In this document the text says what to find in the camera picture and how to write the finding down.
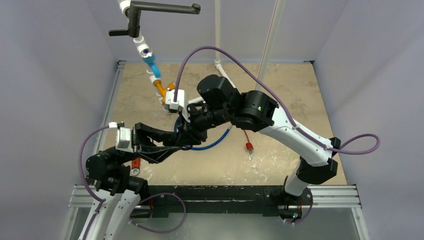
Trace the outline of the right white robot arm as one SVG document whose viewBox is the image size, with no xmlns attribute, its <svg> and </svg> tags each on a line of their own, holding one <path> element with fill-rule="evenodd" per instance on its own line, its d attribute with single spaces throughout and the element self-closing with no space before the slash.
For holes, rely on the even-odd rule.
<svg viewBox="0 0 424 240">
<path fill-rule="evenodd" d="M 216 74 L 202 79 L 196 88 L 204 100 L 200 109 L 188 106 L 188 118 L 177 121 L 178 143 L 195 146 L 204 142 L 207 131 L 225 123 L 234 127 L 258 132 L 282 143 L 299 154 L 296 169 L 286 178 L 280 196 L 288 204 L 300 198 L 309 185 L 320 185 L 335 177 L 338 163 L 332 148 L 339 148 L 341 141 L 324 138 L 306 129 L 313 142 L 299 131 L 302 125 L 291 124 L 284 109 L 262 91 L 240 93 L 230 81 Z"/>
</svg>

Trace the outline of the red cable padlock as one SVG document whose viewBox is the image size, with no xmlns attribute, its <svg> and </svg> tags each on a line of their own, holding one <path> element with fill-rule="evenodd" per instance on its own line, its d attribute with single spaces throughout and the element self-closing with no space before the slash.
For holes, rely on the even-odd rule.
<svg viewBox="0 0 424 240">
<path fill-rule="evenodd" d="M 250 139 L 249 139 L 249 136 L 248 136 L 247 132 L 245 130 L 243 130 L 243 133 L 244 133 L 245 138 L 246 138 L 246 144 L 245 144 L 246 149 L 251 154 L 253 152 L 253 150 L 254 150 L 253 145 L 250 142 Z"/>
</svg>

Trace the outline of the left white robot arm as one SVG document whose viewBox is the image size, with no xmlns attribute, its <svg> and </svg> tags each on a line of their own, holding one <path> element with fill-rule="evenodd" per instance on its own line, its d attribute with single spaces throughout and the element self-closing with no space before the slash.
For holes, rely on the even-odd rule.
<svg viewBox="0 0 424 240">
<path fill-rule="evenodd" d="M 116 129 L 115 146 L 100 150 L 83 161 L 82 152 L 87 141 L 107 129 Z M 132 176 L 130 167 L 125 166 L 125 163 L 136 159 L 159 164 L 183 149 L 181 146 L 155 145 L 152 140 L 156 134 L 159 134 L 161 142 L 166 137 L 176 136 L 174 132 L 158 130 L 141 123 L 128 128 L 124 123 L 110 122 L 84 139 L 78 154 L 78 171 L 93 203 L 79 239 L 111 240 L 118 236 L 125 224 L 140 228 L 141 225 L 130 217 L 134 208 L 146 203 L 152 209 L 155 199 L 167 196 L 166 192 L 152 194 L 148 181 Z"/>
</svg>

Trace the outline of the blue cable lock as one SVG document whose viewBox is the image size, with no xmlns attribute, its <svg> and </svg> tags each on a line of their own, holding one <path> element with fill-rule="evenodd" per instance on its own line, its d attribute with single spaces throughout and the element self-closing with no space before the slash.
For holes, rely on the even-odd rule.
<svg viewBox="0 0 424 240">
<path fill-rule="evenodd" d="M 178 131 L 178 124 L 180 122 L 181 122 L 181 117 L 178 116 L 176 118 L 175 123 L 174 123 L 174 126 L 173 126 L 173 131 L 174 132 L 177 132 Z M 222 134 L 221 137 L 219 137 L 216 141 L 214 141 L 213 143 L 211 143 L 209 145 L 201 146 L 201 147 L 193 147 L 193 146 L 187 145 L 187 146 L 183 147 L 183 150 L 185 150 L 185 151 L 188 151 L 188 150 L 192 150 L 192 151 L 205 151 L 205 150 L 211 149 L 211 148 L 215 147 L 216 145 L 218 145 L 220 142 L 222 142 L 227 137 L 227 135 L 230 133 L 231 129 L 232 129 L 232 125 L 230 125 L 226 129 L 226 131 Z"/>
</svg>

